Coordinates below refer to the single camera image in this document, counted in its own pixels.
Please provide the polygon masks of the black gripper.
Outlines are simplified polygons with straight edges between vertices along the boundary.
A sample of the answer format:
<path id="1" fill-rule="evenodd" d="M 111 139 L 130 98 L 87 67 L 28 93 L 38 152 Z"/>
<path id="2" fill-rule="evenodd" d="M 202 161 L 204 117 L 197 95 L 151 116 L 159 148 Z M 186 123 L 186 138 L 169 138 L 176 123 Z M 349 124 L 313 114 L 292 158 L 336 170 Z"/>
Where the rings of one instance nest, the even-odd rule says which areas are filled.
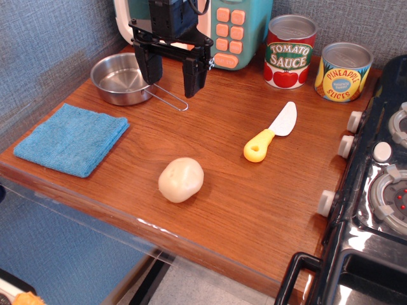
<path id="1" fill-rule="evenodd" d="M 197 1 L 148 1 L 147 19 L 131 18 L 135 57 L 149 85 L 163 76 L 162 58 L 183 63 L 184 95 L 191 98 L 205 86 L 207 71 L 214 66 L 213 40 L 197 29 L 198 16 L 206 14 Z"/>

